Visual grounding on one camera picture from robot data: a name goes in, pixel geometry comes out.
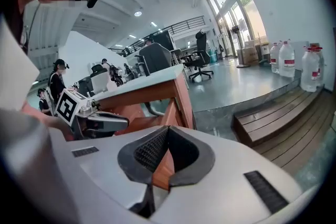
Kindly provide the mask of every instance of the woman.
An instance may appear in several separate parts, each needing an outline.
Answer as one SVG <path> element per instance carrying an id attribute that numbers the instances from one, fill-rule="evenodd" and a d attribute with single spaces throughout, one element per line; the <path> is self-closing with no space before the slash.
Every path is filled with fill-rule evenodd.
<path id="1" fill-rule="evenodd" d="M 67 68 L 69 68 L 69 66 L 62 59 L 57 59 L 54 65 L 54 70 L 49 78 L 48 85 L 55 105 L 57 105 L 63 89 L 65 89 L 63 81 L 59 76 L 65 74 Z"/>

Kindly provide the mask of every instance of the office chair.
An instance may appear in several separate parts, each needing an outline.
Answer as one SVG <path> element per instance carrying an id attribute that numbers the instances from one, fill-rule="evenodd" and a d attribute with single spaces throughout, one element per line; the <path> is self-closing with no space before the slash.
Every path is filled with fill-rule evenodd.
<path id="1" fill-rule="evenodd" d="M 142 48 L 139 55 L 143 56 L 150 73 L 154 73 L 172 66 L 172 54 L 159 43 L 153 43 Z"/>
<path id="2" fill-rule="evenodd" d="M 93 91 L 98 94 L 103 91 L 107 91 L 107 83 L 110 80 L 108 70 L 102 65 L 96 65 L 91 68 L 92 74 L 90 75 Z"/>
<path id="3" fill-rule="evenodd" d="M 189 76 L 189 79 L 192 79 L 192 82 L 195 82 L 195 78 L 198 76 L 206 75 L 209 76 L 209 79 L 211 79 L 211 73 L 212 75 L 214 74 L 213 71 L 202 71 L 201 68 L 207 66 L 210 63 L 210 56 L 206 52 L 206 34 L 202 33 L 201 31 L 196 34 L 196 39 L 197 39 L 197 51 L 193 51 L 193 54 L 197 54 L 198 57 L 191 61 L 191 62 L 186 62 L 184 65 L 186 67 L 193 66 L 195 67 L 195 70 L 198 68 L 198 72 L 194 73 Z"/>
<path id="4" fill-rule="evenodd" d="M 78 81 L 79 83 L 79 93 L 86 96 L 94 96 L 92 81 L 90 77 L 86 77 Z"/>

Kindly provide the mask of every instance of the glass door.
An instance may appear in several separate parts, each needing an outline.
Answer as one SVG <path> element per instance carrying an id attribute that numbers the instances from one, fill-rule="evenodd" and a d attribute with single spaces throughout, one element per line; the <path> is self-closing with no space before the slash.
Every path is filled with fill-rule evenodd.
<path id="1" fill-rule="evenodd" d="M 218 42 L 223 46 L 226 56 L 233 56 L 231 42 L 227 34 L 227 29 L 225 27 L 225 21 L 222 17 L 220 17 L 217 23 L 221 33 L 221 35 L 218 37 Z"/>
<path id="2" fill-rule="evenodd" d="M 240 10 L 237 2 L 232 6 L 231 12 L 234 16 L 234 19 L 239 27 L 240 37 L 243 41 L 242 46 L 245 46 L 245 42 L 251 41 L 250 33 L 247 29 L 247 25 L 243 16 L 243 13 Z"/>

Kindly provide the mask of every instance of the large water bottle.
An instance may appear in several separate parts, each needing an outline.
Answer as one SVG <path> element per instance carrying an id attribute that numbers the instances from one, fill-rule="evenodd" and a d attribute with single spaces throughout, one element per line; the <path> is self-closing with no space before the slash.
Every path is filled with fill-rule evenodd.
<path id="1" fill-rule="evenodd" d="M 319 72 L 318 72 L 318 75 L 317 75 L 317 87 L 320 87 L 320 86 L 323 85 L 324 57 L 323 57 L 323 54 L 322 54 L 322 48 L 321 47 L 314 48 L 313 51 L 319 57 Z"/>
<path id="2" fill-rule="evenodd" d="M 301 88 L 307 92 L 316 92 L 320 58 L 308 48 L 302 57 Z"/>
<path id="3" fill-rule="evenodd" d="M 279 52 L 279 74 L 283 77 L 294 78 L 295 76 L 295 53 L 288 41 L 283 42 Z"/>
<path id="4" fill-rule="evenodd" d="M 273 47 L 271 48 L 271 64 L 272 64 L 272 72 L 279 74 L 279 52 L 280 46 L 275 42 L 273 43 Z"/>

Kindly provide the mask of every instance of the staircase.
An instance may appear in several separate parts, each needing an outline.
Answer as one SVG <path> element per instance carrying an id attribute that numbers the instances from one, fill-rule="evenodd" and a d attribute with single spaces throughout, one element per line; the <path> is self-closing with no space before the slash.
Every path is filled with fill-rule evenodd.
<path id="1" fill-rule="evenodd" d="M 314 154 L 333 119 L 333 96 L 299 87 L 256 108 L 234 115 L 238 139 L 294 175 Z"/>

